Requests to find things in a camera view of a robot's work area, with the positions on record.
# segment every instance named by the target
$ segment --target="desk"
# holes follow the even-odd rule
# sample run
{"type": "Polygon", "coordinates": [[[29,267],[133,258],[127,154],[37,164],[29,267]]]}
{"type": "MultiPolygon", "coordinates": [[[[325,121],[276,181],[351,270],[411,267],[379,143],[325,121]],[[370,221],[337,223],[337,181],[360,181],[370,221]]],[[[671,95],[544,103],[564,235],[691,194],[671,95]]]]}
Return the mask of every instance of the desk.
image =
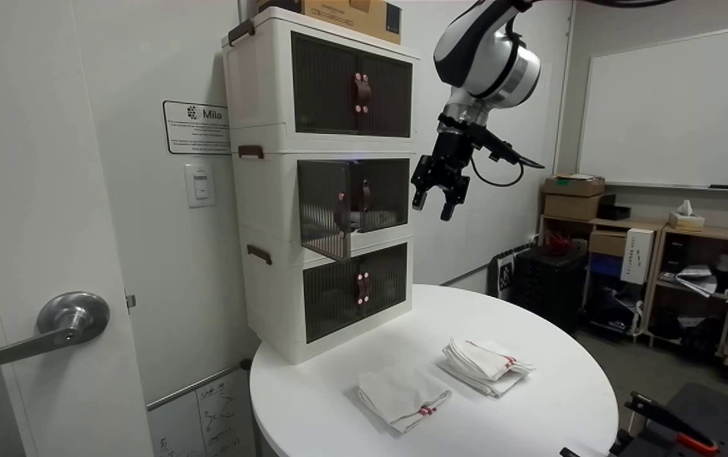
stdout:
{"type": "Polygon", "coordinates": [[[408,315],[299,365],[261,343],[251,402],[261,433],[293,457],[557,457],[562,446],[591,457],[609,453],[620,427],[609,379],[571,334],[510,303],[421,284],[408,315]],[[492,338],[536,371],[503,399],[479,395],[434,365],[455,334],[492,338]],[[451,399],[396,437],[355,395],[359,376],[387,365],[418,365],[451,399]]]}

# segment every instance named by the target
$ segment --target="folded cloth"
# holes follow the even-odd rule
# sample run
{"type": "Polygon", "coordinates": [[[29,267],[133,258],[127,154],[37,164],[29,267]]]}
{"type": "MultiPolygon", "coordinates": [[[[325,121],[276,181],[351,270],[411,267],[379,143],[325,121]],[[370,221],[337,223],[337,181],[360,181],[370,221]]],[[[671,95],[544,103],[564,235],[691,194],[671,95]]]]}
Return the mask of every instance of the folded cloth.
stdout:
{"type": "Polygon", "coordinates": [[[492,341],[451,341],[443,352],[439,369],[484,395],[509,394],[534,371],[534,365],[492,341]]]}
{"type": "Polygon", "coordinates": [[[417,369],[387,369],[359,380],[364,403],[398,433],[434,416],[450,389],[417,369]]]}

